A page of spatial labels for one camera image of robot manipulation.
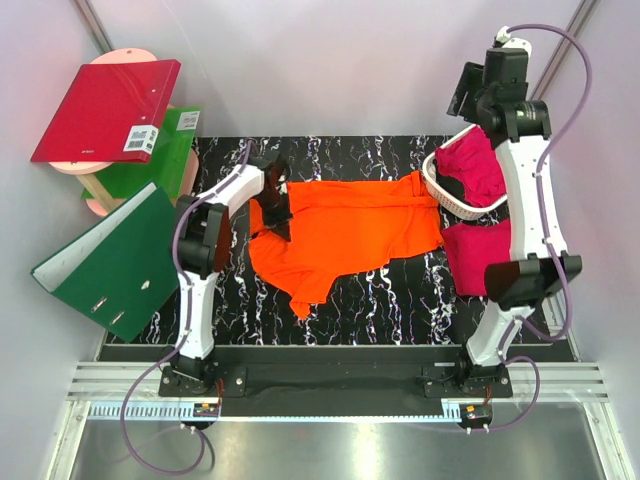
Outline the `folded pink t shirt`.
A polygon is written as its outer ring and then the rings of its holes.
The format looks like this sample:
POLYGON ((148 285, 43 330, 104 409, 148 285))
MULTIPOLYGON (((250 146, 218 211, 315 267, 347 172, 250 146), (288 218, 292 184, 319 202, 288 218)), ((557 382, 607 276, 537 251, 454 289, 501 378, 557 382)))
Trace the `folded pink t shirt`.
POLYGON ((442 230, 441 235, 456 293, 484 296, 486 268, 510 260, 510 220, 490 226, 456 224, 442 230))

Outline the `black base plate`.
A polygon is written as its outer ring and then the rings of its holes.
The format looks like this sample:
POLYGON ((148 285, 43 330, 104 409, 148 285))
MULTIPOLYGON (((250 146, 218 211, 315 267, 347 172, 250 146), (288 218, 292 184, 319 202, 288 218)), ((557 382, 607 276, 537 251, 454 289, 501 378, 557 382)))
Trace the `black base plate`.
POLYGON ((175 372, 166 366, 159 381, 162 397, 197 397, 222 393, 226 398, 242 398, 274 389, 393 390, 427 398, 507 399, 513 388, 506 371, 490 381, 461 386, 454 366, 416 364, 235 364, 217 366, 204 381, 175 372))

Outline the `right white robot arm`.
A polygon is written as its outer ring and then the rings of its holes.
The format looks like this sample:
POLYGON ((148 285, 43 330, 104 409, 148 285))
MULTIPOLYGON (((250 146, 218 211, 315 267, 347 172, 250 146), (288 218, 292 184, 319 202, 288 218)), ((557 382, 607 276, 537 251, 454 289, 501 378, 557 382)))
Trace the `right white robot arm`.
POLYGON ((481 64, 465 64, 447 113, 479 126, 505 181, 511 222, 510 258, 484 274, 489 301, 456 360, 454 384, 476 396, 506 377, 505 355, 542 301, 566 292, 582 270, 558 225, 550 179, 554 138, 547 105, 527 97, 531 47, 497 41, 481 64))

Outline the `light green folder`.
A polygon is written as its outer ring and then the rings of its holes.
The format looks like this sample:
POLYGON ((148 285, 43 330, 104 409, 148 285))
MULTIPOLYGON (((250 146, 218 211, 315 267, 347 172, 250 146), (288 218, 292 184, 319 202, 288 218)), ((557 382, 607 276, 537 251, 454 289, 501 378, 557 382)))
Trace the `light green folder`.
POLYGON ((149 182, 171 200, 190 193, 198 170, 193 141, 200 113, 199 106, 169 108, 148 163, 113 164, 96 178, 116 200, 130 198, 149 182))

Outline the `black garment in basket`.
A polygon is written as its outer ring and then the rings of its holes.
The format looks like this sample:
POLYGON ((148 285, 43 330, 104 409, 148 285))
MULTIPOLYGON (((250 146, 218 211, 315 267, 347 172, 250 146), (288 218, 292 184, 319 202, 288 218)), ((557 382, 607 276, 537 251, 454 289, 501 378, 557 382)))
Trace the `black garment in basket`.
POLYGON ((441 175, 439 172, 436 173, 436 182, 455 199, 465 202, 465 188, 462 182, 453 177, 441 175))

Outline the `pink t shirt in basket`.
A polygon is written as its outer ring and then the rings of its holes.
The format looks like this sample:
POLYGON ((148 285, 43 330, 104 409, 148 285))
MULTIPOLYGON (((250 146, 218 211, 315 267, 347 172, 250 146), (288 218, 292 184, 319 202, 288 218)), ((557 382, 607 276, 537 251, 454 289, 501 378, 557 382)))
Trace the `pink t shirt in basket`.
POLYGON ((506 194, 496 154, 480 127, 472 127, 449 146, 437 148, 435 161, 441 176, 462 185, 467 205, 486 208, 506 194))

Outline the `aluminium rail frame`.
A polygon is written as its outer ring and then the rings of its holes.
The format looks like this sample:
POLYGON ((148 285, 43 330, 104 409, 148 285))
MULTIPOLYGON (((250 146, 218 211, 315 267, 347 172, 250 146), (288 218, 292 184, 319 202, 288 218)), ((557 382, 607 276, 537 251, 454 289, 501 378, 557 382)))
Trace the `aluminium rail frame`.
MULTIPOLYGON (((451 364, 458 345, 278 346, 222 345, 214 349, 214 367, 235 364, 451 364)), ((513 396, 507 399, 427 398, 393 390, 274 389, 242 398, 222 393, 197 397, 162 397, 159 381, 171 367, 169 347, 109 346, 94 361, 77 365, 66 399, 64 420, 47 470, 50 479, 67 479, 76 462, 90 419, 169 422, 339 422, 451 423, 478 430, 462 416, 466 406, 481 403, 575 404, 587 417, 599 462, 610 479, 634 477, 629 454, 614 419, 597 364, 582 361, 571 336, 554 343, 517 343, 505 355, 513 396)))

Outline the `orange t shirt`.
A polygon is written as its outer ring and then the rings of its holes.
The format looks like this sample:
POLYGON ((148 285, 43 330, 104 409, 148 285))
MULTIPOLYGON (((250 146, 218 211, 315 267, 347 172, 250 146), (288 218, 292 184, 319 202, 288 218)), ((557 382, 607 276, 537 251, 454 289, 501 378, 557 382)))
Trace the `orange t shirt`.
POLYGON ((250 203, 248 252, 254 272, 287 293, 301 320, 327 302, 335 281, 443 244, 438 203, 414 171, 395 181, 309 181, 287 186, 288 241, 267 229, 250 203))

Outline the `pink wooden stool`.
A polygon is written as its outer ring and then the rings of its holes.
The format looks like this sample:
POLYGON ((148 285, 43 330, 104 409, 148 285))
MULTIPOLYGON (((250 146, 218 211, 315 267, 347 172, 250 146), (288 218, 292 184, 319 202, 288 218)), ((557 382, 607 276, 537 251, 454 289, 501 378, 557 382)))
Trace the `pink wooden stool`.
POLYGON ((173 107, 181 64, 137 48, 80 66, 31 160, 76 177, 103 216, 148 182, 171 201, 191 192, 201 109, 173 107))

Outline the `white plastic laundry basket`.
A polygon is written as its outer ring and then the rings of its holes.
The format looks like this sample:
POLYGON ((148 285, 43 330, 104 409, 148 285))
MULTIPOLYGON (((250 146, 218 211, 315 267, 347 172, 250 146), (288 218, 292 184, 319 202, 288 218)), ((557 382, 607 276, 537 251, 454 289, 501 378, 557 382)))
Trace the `white plastic laundry basket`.
MULTIPOLYGON (((449 146, 455 140, 458 140, 462 135, 466 134, 472 127, 478 126, 470 126, 466 128, 440 147, 449 146)), ((492 212, 506 201, 505 194, 489 207, 477 208, 455 199, 453 196, 445 192, 436 182, 437 167, 435 161, 435 152, 436 150, 423 161, 422 173, 424 175, 427 190, 429 191, 429 193, 440 203, 442 207, 444 207, 450 213, 462 220, 473 221, 479 219, 489 212, 492 212)))

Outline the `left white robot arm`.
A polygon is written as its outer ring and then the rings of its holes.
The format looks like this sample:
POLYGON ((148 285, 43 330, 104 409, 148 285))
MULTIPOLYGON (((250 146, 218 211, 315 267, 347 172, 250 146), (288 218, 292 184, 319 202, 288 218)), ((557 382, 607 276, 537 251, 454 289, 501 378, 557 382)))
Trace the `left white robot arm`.
POLYGON ((208 394, 216 382, 210 359, 213 301, 231 254, 231 219, 255 200, 266 229, 289 242, 293 215, 283 186, 289 174, 288 162, 277 150, 249 156, 214 187, 197 196, 184 195, 176 203, 171 253, 180 286, 180 332, 170 363, 193 395, 208 394))

